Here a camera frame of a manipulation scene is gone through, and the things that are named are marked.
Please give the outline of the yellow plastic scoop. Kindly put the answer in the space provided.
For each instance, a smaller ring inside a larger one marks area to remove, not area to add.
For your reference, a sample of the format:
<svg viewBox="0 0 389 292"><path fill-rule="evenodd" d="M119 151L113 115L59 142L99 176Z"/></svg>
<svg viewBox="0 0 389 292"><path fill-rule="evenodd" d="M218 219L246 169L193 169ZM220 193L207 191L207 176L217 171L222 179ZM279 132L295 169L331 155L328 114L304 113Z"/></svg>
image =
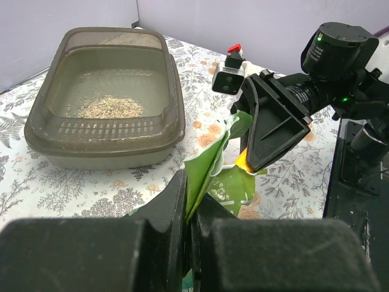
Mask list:
<svg viewBox="0 0 389 292"><path fill-rule="evenodd" d="M239 168L245 170L247 173L252 173L253 170L250 168L250 166L247 163L247 148L245 148L237 157L237 159L234 162L235 165L237 165Z"/></svg>

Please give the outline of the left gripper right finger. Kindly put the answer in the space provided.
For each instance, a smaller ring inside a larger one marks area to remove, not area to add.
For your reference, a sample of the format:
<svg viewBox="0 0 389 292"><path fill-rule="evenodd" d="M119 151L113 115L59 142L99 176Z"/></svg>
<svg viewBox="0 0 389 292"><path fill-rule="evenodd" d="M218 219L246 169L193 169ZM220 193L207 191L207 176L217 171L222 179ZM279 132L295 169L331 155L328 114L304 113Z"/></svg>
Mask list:
<svg viewBox="0 0 389 292"><path fill-rule="evenodd" d="M338 219L240 220L210 196L191 219L195 291L379 291Z"/></svg>

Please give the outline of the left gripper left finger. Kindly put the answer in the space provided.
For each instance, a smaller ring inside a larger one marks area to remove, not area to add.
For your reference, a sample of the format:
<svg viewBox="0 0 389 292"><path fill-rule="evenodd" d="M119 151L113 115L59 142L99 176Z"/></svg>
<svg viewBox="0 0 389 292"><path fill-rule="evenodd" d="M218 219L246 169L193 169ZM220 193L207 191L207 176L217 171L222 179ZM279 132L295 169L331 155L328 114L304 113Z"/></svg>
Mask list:
<svg viewBox="0 0 389 292"><path fill-rule="evenodd" d="M2 291L180 291L185 191L166 188L120 218L22 218L1 231Z"/></svg>

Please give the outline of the grey litter box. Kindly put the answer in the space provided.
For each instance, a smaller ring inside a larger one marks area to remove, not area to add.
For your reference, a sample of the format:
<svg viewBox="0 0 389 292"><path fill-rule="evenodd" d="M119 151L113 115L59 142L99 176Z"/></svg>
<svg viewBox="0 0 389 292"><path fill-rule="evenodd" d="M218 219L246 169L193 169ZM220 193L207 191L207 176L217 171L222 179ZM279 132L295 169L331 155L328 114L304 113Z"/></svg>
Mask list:
<svg viewBox="0 0 389 292"><path fill-rule="evenodd" d="M32 150L67 169L162 162L185 136L180 78L164 36L118 27L68 31L24 136Z"/></svg>

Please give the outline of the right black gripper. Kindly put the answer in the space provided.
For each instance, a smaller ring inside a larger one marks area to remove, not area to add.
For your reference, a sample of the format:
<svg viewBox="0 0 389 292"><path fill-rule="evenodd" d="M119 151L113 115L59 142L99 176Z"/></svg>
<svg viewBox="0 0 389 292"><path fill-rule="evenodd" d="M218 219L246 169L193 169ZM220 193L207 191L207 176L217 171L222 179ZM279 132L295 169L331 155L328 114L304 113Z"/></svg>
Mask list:
<svg viewBox="0 0 389 292"><path fill-rule="evenodd" d="M308 75L253 74L231 107L239 118L231 139L239 139L240 152L247 147L247 165L257 172L296 146L309 132L311 116L333 101L334 90Z"/></svg>

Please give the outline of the green litter bag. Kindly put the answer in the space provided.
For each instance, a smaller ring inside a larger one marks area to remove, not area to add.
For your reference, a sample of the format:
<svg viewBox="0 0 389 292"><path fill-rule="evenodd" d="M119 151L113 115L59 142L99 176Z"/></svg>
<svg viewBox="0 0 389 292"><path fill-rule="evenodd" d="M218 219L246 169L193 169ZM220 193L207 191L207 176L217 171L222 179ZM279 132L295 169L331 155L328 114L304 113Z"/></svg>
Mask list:
<svg viewBox="0 0 389 292"><path fill-rule="evenodd" d="M191 219L201 201L210 196L237 217L241 206L248 203L253 197L255 172L247 173L234 163L226 164L223 157L224 150L229 141L232 140L231 129L238 121L239 118L233 116L225 120L224 128L217 140L184 162L183 171L187 176L185 191L185 258L187 272L184 277L187 275L193 276Z"/></svg>

